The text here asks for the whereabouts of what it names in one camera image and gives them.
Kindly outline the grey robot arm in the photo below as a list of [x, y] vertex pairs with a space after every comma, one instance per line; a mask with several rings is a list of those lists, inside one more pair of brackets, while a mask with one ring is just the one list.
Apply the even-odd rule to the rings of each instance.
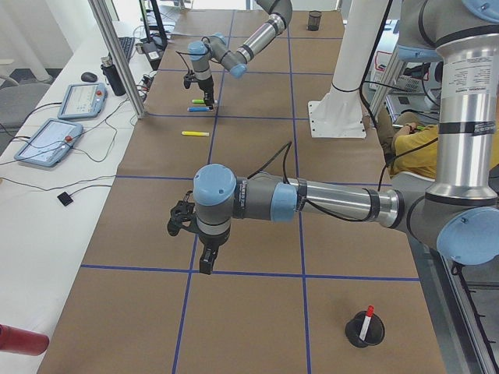
[[225, 37], [220, 33], [203, 37], [202, 40], [188, 45], [186, 55], [191, 66], [183, 77], [184, 87], [188, 89], [193, 83], [197, 84], [203, 91], [203, 103], [209, 110], [216, 105], [211, 61], [220, 64], [236, 79], [242, 77], [247, 71], [247, 65], [281, 35], [292, 20], [290, 1], [259, 1], [257, 4], [268, 14], [268, 20], [237, 50], [230, 50]]
[[498, 254], [496, 192], [488, 178], [496, 130], [498, 4], [405, 1], [399, 44], [443, 60], [437, 173], [424, 192], [375, 192], [259, 174], [238, 178], [220, 164], [193, 179], [193, 221], [203, 243], [200, 271], [210, 273], [234, 218], [289, 221], [311, 206], [346, 221], [376, 221], [403, 231], [464, 265]]

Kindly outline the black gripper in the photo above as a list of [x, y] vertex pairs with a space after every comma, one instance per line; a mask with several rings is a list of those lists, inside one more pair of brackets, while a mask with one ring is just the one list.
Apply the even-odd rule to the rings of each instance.
[[205, 106], [210, 110], [213, 110], [216, 105], [216, 100], [214, 99], [213, 77], [210, 76], [206, 79], [197, 79], [197, 83], [199, 88], [203, 91], [203, 102]]
[[230, 228], [216, 235], [207, 234], [201, 231], [198, 236], [204, 245], [203, 252], [199, 259], [199, 271], [200, 273], [211, 275], [215, 261], [218, 257], [218, 247], [224, 245], [228, 241]]

